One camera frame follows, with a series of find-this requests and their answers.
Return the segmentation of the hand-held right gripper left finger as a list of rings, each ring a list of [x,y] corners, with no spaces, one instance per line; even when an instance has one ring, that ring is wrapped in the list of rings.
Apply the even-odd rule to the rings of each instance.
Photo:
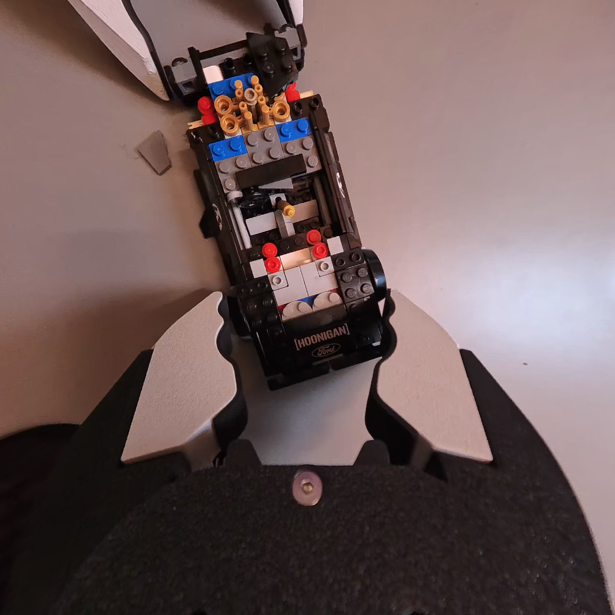
[[[231,360],[226,297],[215,291],[156,343],[121,460],[182,453],[192,470],[213,464],[241,435],[247,407]]]

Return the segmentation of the black lego car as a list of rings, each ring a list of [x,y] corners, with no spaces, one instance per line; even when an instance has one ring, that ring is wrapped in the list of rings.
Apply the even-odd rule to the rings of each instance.
[[[319,95],[296,82],[269,98],[247,40],[176,58],[165,74],[200,119],[189,125],[235,329],[255,344],[271,390],[380,356],[386,295],[362,246]]]

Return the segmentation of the black lego wedge plate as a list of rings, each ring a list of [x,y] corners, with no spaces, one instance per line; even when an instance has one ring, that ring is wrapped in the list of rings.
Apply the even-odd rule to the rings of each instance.
[[[255,73],[266,96],[278,96],[296,82],[298,68],[284,37],[247,33],[247,43],[255,64]]]

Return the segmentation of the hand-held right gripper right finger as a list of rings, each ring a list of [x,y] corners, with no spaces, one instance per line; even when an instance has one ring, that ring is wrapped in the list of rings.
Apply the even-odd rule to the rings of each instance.
[[[488,439],[457,343],[396,290],[384,304],[366,427],[391,463],[426,465],[435,452],[490,463]]]

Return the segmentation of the small grey lego piece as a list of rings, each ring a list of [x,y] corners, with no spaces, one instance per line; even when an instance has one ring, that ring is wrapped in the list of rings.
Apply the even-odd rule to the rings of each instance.
[[[152,132],[143,141],[138,143],[136,150],[159,176],[172,167],[167,143],[164,134],[160,130]]]

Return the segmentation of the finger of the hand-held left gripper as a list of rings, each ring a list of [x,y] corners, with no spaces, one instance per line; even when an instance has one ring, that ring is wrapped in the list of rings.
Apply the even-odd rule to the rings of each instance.
[[[70,1],[70,4],[137,79],[162,100],[172,98],[150,35],[130,1]]]
[[[287,40],[298,71],[304,66],[306,34],[303,27],[303,1],[266,1],[266,34]]]

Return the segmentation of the dark cloth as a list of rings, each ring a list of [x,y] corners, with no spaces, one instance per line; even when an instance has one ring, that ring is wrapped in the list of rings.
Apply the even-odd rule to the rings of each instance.
[[[11,572],[28,534],[33,509],[77,424],[50,424],[1,440],[1,606]]]

